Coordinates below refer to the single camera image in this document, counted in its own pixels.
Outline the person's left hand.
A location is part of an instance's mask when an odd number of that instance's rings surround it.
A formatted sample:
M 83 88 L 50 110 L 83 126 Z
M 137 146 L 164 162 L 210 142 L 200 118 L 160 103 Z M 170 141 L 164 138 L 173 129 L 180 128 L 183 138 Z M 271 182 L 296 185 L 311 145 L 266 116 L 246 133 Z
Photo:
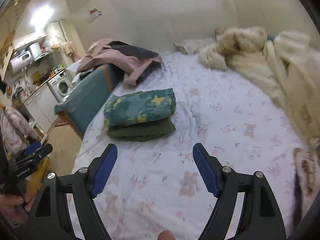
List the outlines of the person's left hand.
M 14 194 L 1 195 L 1 214 L 14 225 L 27 221 L 25 213 L 31 211 L 37 192 L 27 186 L 23 197 Z

